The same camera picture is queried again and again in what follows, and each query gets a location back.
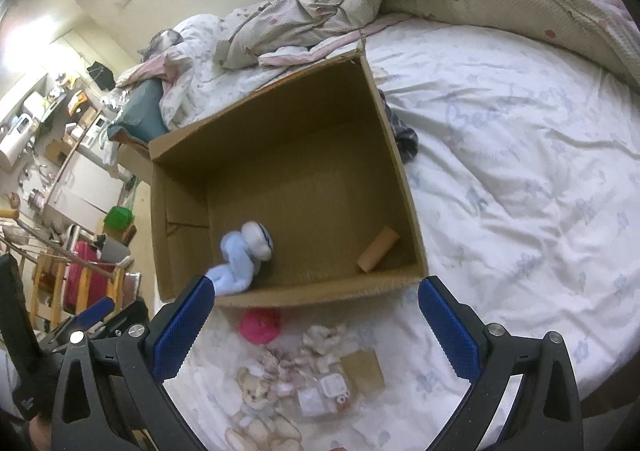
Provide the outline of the tan soft piece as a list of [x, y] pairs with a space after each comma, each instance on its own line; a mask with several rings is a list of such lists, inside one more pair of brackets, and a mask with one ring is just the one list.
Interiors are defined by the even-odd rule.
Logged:
[[349, 381], [363, 396], [374, 396], [385, 388], [378, 356], [372, 349], [359, 349], [341, 358], [341, 366]]

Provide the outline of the grey pink scrunchie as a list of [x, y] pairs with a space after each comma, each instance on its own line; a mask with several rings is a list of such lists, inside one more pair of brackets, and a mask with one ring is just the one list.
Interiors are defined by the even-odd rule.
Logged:
[[265, 348], [256, 359], [255, 370], [279, 398], [293, 396], [304, 385], [296, 362], [279, 350]]

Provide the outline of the beige satin scrunchie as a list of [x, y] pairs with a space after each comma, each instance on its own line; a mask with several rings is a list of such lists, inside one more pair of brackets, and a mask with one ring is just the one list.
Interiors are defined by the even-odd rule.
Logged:
[[342, 357], [358, 349], [358, 341], [345, 323], [333, 327], [316, 324], [303, 334], [294, 362], [300, 371], [326, 375]]

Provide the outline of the white plastic packet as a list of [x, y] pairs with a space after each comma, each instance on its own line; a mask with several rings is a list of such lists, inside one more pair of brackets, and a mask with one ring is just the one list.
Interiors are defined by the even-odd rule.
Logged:
[[297, 392], [300, 413], [307, 419], [320, 417], [337, 412], [336, 402], [326, 397], [317, 387], [307, 387]]

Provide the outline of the wooden chair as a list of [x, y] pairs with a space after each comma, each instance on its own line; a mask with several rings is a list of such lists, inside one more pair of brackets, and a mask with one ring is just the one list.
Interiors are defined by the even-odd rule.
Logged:
[[103, 297], [111, 297], [119, 312], [124, 281], [125, 269], [114, 263], [41, 252], [32, 271], [32, 292], [26, 298], [28, 320], [35, 330], [49, 332]]

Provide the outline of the pink plush duck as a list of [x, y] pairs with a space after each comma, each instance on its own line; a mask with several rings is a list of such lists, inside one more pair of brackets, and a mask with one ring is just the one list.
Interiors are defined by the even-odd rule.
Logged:
[[273, 308], [247, 309], [239, 322], [238, 330], [250, 344], [269, 344], [280, 335], [280, 311]]

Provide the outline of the light blue plush toy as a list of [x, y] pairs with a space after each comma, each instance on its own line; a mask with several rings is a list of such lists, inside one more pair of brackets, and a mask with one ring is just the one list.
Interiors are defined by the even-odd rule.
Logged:
[[220, 252], [224, 263], [209, 268], [205, 277], [217, 296], [231, 296], [250, 288], [262, 264], [272, 258], [273, 242], [262, 224], [247, 222], [222, 237]]

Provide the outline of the green bucket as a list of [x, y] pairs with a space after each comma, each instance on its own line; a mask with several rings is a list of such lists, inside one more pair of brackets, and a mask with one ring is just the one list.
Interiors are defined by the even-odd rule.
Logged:
[[108, 228], [125, 231], [133, 221], [134, 213], [129, 208], [113, 206], [104, 217], [103, 223]]

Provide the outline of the small white case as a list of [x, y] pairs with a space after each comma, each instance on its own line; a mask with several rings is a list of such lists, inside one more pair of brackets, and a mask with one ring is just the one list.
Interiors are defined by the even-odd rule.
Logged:
[[350, 396], [348, 384], [341, 373], [323, 375], [319, 385], [323, 395], [337, 402], [344, 402]]

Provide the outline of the white floral bed sheet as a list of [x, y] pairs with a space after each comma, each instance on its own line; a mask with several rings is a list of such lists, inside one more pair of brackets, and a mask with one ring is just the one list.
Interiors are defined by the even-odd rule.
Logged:
[[[405, 166], [430, 273], [513, 335], [562, 334], [581, 398], [639, 350], [639, 94], [560, 48], [412, 19], [367, 40], [375, 84], [419, 137]], [[335, 422], [300, 421], [305, 450], [425, 450], [469, 383], [422, 317], [416, 287], [286, 313], [278, 346], [345, 323], [386, 387]], [[165, 383], [209, 450], [241, 405], [256, 348], [215, 309]]]

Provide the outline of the white appliance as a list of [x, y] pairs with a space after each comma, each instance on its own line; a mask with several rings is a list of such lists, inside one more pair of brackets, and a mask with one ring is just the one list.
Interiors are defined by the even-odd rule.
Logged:
[[25, 149], [35, 130], [35, 121], [28, 113], [21, 114], [0, 144], [0, 165], [9, 173]]

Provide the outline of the dark striped cloth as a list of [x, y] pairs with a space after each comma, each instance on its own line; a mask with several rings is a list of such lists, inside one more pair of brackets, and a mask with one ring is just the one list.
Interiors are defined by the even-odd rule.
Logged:
[[384, 111], [387, 121], [390, 123], [392, 129], [395, 144], [398, 149], [401, 162], [407, 164], [411, 162], [419, 151], [419, 138], [416, 131], [409, 127], [405, 122], [402, 122], [400, 117], [394, 112], [394, 110], [387, 104], [386, 97], [382, 90], [378, 93], [384, 104]]

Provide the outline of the brown cardboard box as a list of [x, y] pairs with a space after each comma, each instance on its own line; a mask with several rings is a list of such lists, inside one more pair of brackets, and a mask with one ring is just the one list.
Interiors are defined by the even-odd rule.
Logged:
[[[404, 164], [362, 48], [288, 75], [154, 139], [151, 222], [163, 301], [222, 263], [249, 220], [274, 244], [224, 307], [295, 307], [419, 282], [427, 260]], [[357, 259], [384, 228], [399, 241], [375, 271]]]

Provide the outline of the white pink comforter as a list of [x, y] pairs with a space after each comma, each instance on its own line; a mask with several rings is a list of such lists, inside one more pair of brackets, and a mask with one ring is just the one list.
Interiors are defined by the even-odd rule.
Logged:
[[280, 78], [283, 68], [258, 66], [225, 69], [215, 59], [227, 20], [195, 15], [175, 26], [182, 41], [120, 74], [116, 85], [131, 87], [159, 78], [163, 96], [158, 108], [168, 130], [208, 118]]

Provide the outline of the beige patterned quilt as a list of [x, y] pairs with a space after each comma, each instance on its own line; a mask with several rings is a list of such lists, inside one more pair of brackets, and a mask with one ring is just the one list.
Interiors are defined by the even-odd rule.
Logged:
[[314, 47], [359, 33], [386, 14], [484, 26], [548, 42], [639, 85], [639, 31], [604, 0], [267, 0], [221, 21], [215, 59], [227, 69], [248, 67], [281, 47]]

